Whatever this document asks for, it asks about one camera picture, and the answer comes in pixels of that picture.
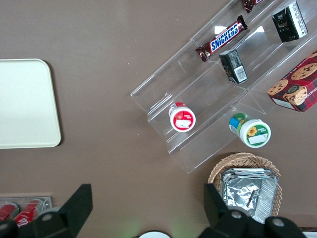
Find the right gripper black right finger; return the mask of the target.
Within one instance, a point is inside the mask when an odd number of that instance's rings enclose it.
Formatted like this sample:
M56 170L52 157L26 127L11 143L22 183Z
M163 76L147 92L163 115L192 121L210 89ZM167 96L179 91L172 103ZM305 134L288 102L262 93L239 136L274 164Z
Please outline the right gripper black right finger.
M244 212L229 209L212 183L204 185L204 210L210 227L204 238L304 238L299 227L284 217L268 217L264 224Z

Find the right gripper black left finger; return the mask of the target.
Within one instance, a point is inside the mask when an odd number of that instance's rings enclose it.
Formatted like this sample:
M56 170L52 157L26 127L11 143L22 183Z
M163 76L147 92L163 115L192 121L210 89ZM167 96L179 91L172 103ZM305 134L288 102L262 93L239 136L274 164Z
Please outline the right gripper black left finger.
M2 238L75 238L93 209L92 186L82 184L57 212L46 212L18 227L15 221L0 223Z

